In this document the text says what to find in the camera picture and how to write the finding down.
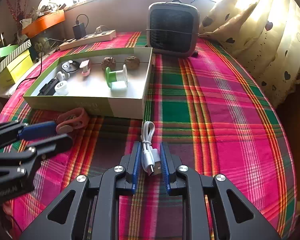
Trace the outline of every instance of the blue rubber pad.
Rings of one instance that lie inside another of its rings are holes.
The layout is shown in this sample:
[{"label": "blue rubber pad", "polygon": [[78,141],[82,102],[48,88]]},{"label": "blue rubber pad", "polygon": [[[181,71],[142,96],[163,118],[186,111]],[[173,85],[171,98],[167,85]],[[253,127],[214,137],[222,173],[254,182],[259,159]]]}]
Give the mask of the blue rubber pad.
[{"label": "blue rubber pad", "polygon": [[162,171],[162,177],[163,177],[163,182],[165,183],[166,186],[166,191],[169,195],[170,193],[170,178],[169,178],[169,169],[168,169],[168,163],[166,159],[166,154],[164,152],[164,147],[163,144],[160,144],[160,159],[161,159],[161,171]]},{"label": "blue rubber pad", "polygon": [[35,139],[57,135],[57,124],[54,121],[41,122],[25,126],[19,133],[20,140],[32,141]]},{"label": "blue rubber pad", "polygon": [[132,192],[133,194],[136,193],[137,187],[138,187],[138,179],[139,179],[139,174],[140,174],[140,169],[141,169],[141,143],[138,144],[137,148],[137,153],[136,153],[136,158],[134,161],[134,166],[133,166],[133,173],[132,173]]}]

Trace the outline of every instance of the white cup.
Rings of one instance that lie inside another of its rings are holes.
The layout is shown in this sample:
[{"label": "white cup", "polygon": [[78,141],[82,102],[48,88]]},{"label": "white cup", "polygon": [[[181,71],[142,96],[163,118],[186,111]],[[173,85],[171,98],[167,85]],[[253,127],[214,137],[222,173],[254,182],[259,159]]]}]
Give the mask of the white cup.
[{"label": "white cup", "polygon": [[27,27],[31,22],[32,22],[32,18],[23,19],[22,21],[20,21],[20,23],[22,24],[23,29],[25,27]]}]

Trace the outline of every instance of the black cable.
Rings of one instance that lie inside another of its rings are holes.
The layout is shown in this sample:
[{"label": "black cable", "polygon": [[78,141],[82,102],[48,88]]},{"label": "black cable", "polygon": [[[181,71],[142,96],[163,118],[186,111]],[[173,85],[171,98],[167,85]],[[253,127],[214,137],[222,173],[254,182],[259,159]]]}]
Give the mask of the black cable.
[{"label": "black cable", "polygon": [[88,20],[87,25],[86,25],[85,28],[84,28],[84,29],[86,29],[87,26],[88,26],[88,24],[89,24],[89,18],[88,18],[88,16],[86,16],[84,13],[79,14],[79,15],[77,16],[77,19],[75,20],[75,24],[79,24],[78,17],[79,17],[80,15],[84,15],[84,16],[87,18],[87,20]]},{"label": "black cable", "polygon": [[44,45],[43,45],[43,47],[42,47],[42,50],[41,50],[41,62],[40,62],[41,66],[40,66],[40,73],[39,73],[39,75],[37,75],[36,77],[26,78],[26,79],[22,80],[22,81],[20,82],[20,84],[17,86],[16,91],[17,91],[17,89],[19,88],[19,86],[20,86],[24,81],[26,81],[26,80],[31,80],[31,79],[37,79],[37,78],[41,75],[41,72],[42,72],[42,54],[43,54],[43,49],[44,49],[44,46],[46,45],[46,43],[47,43],[48,41],[60,41],[60,40],[47,39],[47,40],[45,41],[45,43],[44,43]]},{"label": "black cable", "polygon": [[16,219],[12,216],[12,215],[8,215],[6,214],[8,217],[10,217],[17,225],[17,227],[19,228],[20,232],[22,233],[21,227],[19,226],[18,222],[16,221]]}]

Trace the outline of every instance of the tablecloth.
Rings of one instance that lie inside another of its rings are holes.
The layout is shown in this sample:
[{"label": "tablecloth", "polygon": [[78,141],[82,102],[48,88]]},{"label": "tablecloth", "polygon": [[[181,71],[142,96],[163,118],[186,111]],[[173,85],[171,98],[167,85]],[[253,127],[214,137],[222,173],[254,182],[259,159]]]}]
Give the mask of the tablecloth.
[{"label": "tablecloth", "polygon": [[[145,44],[143,33],[118,33],[112,41],[56,52],[43,62],[43,69],[64,55]],[[153,147],[168,142],[171,153],[200,174],[226,175],[286,238],[295,222],[297,190],[282,125],[254,80],[218,43],[199,39],[196,49],[197,58],[154,55],[144,117],[156,126]],[[33,110],[24,101],[22,95],[32,83],[24,82],[13,94],[0,122],[57,118],[58,112]],[[139,140],[141,124],[95,116],[87,128],[71,134],[72,149],[44,161],[34,178],[35,190],[12,200],[20,227],[26,228],[77,175],[99,175],[117,165]],[[4,151],[21,151],[26,144],[14,143]],[[143,172],[137,193],[120,197],[120,239],[181,239],[181,214],[181,197],[167,196],[162,177],[149,178]]]}]

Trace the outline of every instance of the white usb cable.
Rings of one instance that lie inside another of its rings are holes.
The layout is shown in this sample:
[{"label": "white usb cable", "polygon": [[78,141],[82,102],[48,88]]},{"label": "white usb cable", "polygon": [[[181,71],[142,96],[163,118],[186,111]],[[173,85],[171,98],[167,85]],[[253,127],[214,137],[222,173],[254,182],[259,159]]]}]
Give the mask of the white usb cable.
[{"label": "white usb cable", "polygon": [[146,121],[142,125],[141,139],[142,139],[142,168],[148,175],[156,175],[161,173],[160,157],[157,149],[151,146],[152,136],[154,134],[154,123]]}]

